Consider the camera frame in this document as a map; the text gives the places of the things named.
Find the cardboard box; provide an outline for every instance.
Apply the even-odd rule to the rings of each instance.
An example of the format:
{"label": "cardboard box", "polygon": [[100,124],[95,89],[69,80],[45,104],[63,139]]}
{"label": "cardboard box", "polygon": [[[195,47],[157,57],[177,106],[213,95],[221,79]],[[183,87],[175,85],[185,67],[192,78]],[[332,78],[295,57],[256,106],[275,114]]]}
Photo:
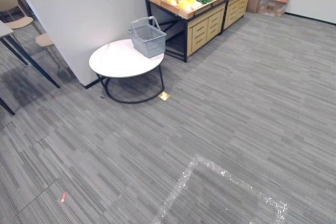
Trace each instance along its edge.
{"label": "cardboard box", "polygon": [[248,0],[247,11],[250,13],[257,13],[259,9],[259,4],[261,0]]}
{"label": "cardboard box", "polygon": [[288,2],[289,0],[261,0],[258,13],[281,17],[286,11]]}

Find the chair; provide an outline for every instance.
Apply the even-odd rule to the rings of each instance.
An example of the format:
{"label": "chair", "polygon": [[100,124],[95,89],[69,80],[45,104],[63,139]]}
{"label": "chair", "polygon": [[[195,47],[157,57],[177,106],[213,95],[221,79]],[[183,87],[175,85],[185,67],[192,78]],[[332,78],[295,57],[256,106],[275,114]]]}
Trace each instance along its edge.
{"label": "chair", "polygon": [[48,34],[41,34],[35,38],[36,44],[38,44],[40,47],[45,47],[50,54],[52,60],[54,63],[60,67],[59,63],[62,65],[62,67],[68,72],[68,74],[71,76],[71,72],[68,70],[68,68],[62,63],[62,61],[56,56],[56,53],[53,51],[52,47],[54,45],[54,42],[51,40]]}
{"label": "chair", "polygon": [[[15,7],[19,8],[19,10],[23,13],[24,17],[14,20],[14,18],[12,17],[9,11],[11,9],[14,9]],[[20,29],[28,25],[32,25],[39,34],[42,34],[41,30],[35,24],[33,18],[27,16],[27,14],[21,8],[17,0],[0,0],[0,12],[8,12],[9,16],[11,17],[13,21],[6,22],[5,24],[12,30],[16,30],[16,29]]]}

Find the wooden cabinet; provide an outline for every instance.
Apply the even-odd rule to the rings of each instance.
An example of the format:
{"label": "wooden cabinet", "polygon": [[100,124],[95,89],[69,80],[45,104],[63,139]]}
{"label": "wooden cabinet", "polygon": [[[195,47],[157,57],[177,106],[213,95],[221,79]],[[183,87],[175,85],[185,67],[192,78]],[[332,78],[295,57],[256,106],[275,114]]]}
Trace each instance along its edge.
{"label": "wooden cabinet", "polygon": [[225,4],[221,4],[188,23],[188,56],[219,34],[223,23],[224,10]]}
{"label": "wooden cabinet", "polygon": [[248,0],[229,0],[224,21],[224,29],[239,20],[245,14]]}

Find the wall baseboard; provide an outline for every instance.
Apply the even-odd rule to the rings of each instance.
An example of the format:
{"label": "wall baseboard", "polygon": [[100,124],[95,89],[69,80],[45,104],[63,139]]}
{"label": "wall baseboard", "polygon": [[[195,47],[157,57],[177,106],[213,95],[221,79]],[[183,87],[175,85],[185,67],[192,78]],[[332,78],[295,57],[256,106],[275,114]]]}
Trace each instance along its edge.
{"label": "wall baseboard", "polygon": [[285,12],[285,13],[288,14],[288,15],[291,15],[291,16],[296,16],[296,17],[300,17],[300,18],[311,19],[311,20],[315,20],[315,21],[319,21],[319,22],[323,22],[323,23],[326,23],[326,24],[329,24],[329,25],[336,26],[335,23],[324,21],[324,20],[320,20],[320,19],[317,19],[317,18],[306,17],[306,16],[302,16],[302,15],[298,15],[298,14],[294,14],[294,13],[288,13],[288,12]]}

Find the white round table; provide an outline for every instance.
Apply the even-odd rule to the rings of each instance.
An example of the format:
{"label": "white round table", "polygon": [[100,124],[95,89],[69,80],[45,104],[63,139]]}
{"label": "white round table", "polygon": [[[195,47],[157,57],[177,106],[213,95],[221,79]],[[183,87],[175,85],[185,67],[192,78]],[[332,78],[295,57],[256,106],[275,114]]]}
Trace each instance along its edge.
{"label": "white round table", "polygon": [[[164,90],[161,62],[164,54],[147,58],[134,47],[130,39],[118,40],[106,44],[97,49],[90,57],[90,68],[97,74],[101,84],[103,85],[107,95],[121,103],[135,104],[146,102],[157,97]],[[121,101],[110,94],[108,84],[111,78],[123,79],[129,77],[136,77],[148,73],[155,68],[158,68],[161,78],[161,90],[146,99],[140,101]]]}

